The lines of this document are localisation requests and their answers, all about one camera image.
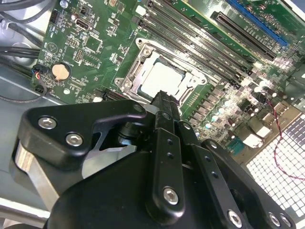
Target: white grid panel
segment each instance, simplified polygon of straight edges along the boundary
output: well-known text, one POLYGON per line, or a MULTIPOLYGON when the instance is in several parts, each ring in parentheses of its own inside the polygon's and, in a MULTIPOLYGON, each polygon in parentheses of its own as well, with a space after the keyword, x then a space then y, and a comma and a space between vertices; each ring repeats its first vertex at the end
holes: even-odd
MULTIPOLYGON (((254 180, 283 210, 291 207, 298 217, 305 217, 305 181, 293 179, 279 170, 274 161, 275 139, 248 165, 254 180)), ((283 132, 277 149, 277 161, 284 171, 305 177, 305 114, 283 132)))

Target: blue pcie slot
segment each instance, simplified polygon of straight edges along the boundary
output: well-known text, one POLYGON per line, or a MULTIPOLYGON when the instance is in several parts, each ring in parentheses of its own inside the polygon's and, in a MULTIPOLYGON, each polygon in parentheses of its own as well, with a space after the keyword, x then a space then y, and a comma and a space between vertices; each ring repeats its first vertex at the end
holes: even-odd
POLYGON ((236 0, 226 0, 234 9, 239 11, 242 15, 244 15, 247 19, 249 19, 252 23, 254 23, 258 28, 260 28, 264 33, 270 36, 273 40, 279 43, 282 46, 287 46, 288 43, 284 41, 281 37, 276 35, 272 30, 270 30, 267 26, 265 26, 262 22, 260 22, 254 15, 249 13, 241 4, 239 4, 236 0))

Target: black cable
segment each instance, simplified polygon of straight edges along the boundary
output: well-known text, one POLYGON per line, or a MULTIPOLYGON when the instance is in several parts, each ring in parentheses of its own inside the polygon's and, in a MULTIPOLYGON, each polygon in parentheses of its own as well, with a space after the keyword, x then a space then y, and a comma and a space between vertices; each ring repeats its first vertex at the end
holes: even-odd
POLYGON ((0 52, 2 56, 17 56, 20 58, 38 59, 38 54, 24 52, 0 52))
POLYGON ((26 68, 22 66, 21 64, 18 64, 10 59, 5 58, 4 56, 0 56, 0 65, 5 66, 15 72, 18 72, 22 74, 23 76, 26 76, 27 78, 32 78, 32 72, 31 69, 26 68))
POLYGON ((38 47, 42 46, 41 40, 39 40, 38 38, 33 36, 31 33, 26 31, 24 28, 20 27, 19 25, 15 24, 15 23, 10 23, 9 28, 16 31, 17 33, 20 33, 21 35, 23 35, 26 39, 28 39, 30 42, 32 42, 36 46, 38 46, 38 47))
POLYGON ((38 18, 40 18, 46 11, 48 11, 48 9, 51 9, 53 7, 53 4, 55 3, 55 0, 50 0, 49 3, 41 9, 41 11, 39 11, 37 14, 35 14, 32 17, 29 17, 27 19, 23 19, 23 20, 19 20, 14 18, 13 16, 5 13, 5 12, 0 12, 0 14, 7 20, 10 20, 11 22, 15 22, 15 23, 19 23, 19 24, 28 24, 31 23, 35 20, 37 20, 38 18))
POLYGON ((11 103, 17 103, 17 104, 27 104, 27 103, 33 103, 36 102, 38 100, 40 100, 42 97, 44 97, 46 95, 46 93, 48 92, 47 86, 44 83, 44 81, 42 81, 42 79, 38 79, 39 84, 43 87, 43 92, 41 95, 39 95, 37 98, 35 99, 29 99, 29 100, 18 100, 18 99, 10 99, 7 97, 4 97, 2 95, 0 95, 0 99, 7 101, 7 102, 11 102, 11 103))
POLYGON ((0 46, 0 52, 26 52, 26 53, 37 53, 39 54, 40 49, 31 49, 31 48, 23 48, 23 47, 4 47, 0 46))
POLYGON ((19 0, 14 2, 0 3, 0 11, 21 10, 35 6, 44 0, 19 0))

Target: motherboard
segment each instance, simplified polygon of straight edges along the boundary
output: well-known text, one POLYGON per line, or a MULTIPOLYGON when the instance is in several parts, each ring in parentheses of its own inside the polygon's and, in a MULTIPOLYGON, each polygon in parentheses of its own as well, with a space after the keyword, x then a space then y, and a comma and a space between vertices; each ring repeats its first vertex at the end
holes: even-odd
POLYGON ((165 91, 200 140, 238 154, 271 133, 268 104, 289 108, 304 56, 305 22, 284 0, 61 0, 34 71, 67 104, 165 91))

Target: cable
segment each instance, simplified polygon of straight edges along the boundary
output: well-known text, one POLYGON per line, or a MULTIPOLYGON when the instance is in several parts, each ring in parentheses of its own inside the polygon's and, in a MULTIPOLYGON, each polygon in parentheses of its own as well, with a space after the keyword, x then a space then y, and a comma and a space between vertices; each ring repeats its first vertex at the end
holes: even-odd
POLYGON ((29 68, 26 68, 10 59, 5 58, 4 56, 0 56, 0 65, 5 66, 13 71, 16 71, 27 78, 32 78, 32 73, 29 68))
POLYGON ((38 54, 24 52, 0 52, 2 56, 17 56, 20 58, 38 59, 38 54))
POLYGON ((44 81, 42 81, 42 79, 40 78, 39 73, 35 73, 35 77, 39 81, 39 84, 43 87, 42 94, 39 95, 37 98, 29 99, 29 100, 18 100, 18 99, 10 99, 10 98, 7 98, 7 97, 4 97, 4 96, 0 95, 0 99, 2 99, 4 101, 7 101, 7 102, 11 102, 11 103, 17 103, 17 104, 33 103, 33 102, 36 102, 36 101, 40 100, 42 97, 44 97, 46 95, 46 93, 48 92, 48 89, 47 89, 47 86, 44 83, 44 81))
POLYGON ((42 41, 41 40, 39 40, 38 38, 33 36, 31 33, 26 31, 24 28, 18 26, 17 24, 10 23, 9 28, 16 31, 17 33, 20 33, 21 35, 23 35, 26 39, 28 39, 30 42, 32 42, 36 46, 38 46, 38 47, 42 46, 42 41))
POLYGON ((26 53, 37 53, 39 54, 40 49, 31 49, 31 48, 23 48, 23 47, 4 47, 0 46, 0 52, 26 52, 26 53))
POLYGON ((14 18, 13 16, 5 13, 5 12, 0 12, 0 14, 7 20, 10 20, 11 22, 15 22, 15 23, 19 23, 19 24, 28 24, 31 23, 35 20, 37 20, 38 18, 40 18, 46 11, 48 11, 49 9, 52 8, 53 4, 55 3, 54 0, 50 0, 49 3, 41 9, 41 11, 39 11, 37 14, 35 14, 32 17, 29 17, 27 19, 23 19, 23 20, 19 20, 14 18))
POLYGON ((35 6, 44 0, 19 0, 14 2, 0 3, 0 11, 21 10, 35 6))
POLYGON ((274 151, 273 151, 275 165, 276 165, 276 167, 277 167, 279 170, 281 170, 281 171, 282 171, 285 175, 287 175, 288 177, 293 178, 293 179, 298 179, 298 180, 303 180, 303 181, 305 181, 305 178, 296 177, 296 176, 289 175, 289 174, 283 169, 283 167, 278 163, 278 161, 277 161, 277 159, 276 159, 276 156, 277 156, 276 150, 278 149, 278 146, 280 145, 281 141, 283 140, 283 132, 282 132, 281 126, 280 126, 279 121, 278 121, 278 118, 277 118, 276 110, 275 110, 275 108, 272 106, 270 100, 268 101, 268 104, 269 104, 269 106, 270 106, 270 107, 272 108, 272 110, 273 110, 273 115, 275 116, 275 122, 276 122, 277 128, 278 128, 279 133, 280 133, 280 139, 279 139, 278 142, 276 143, 275 148, 274 148, 274 151))

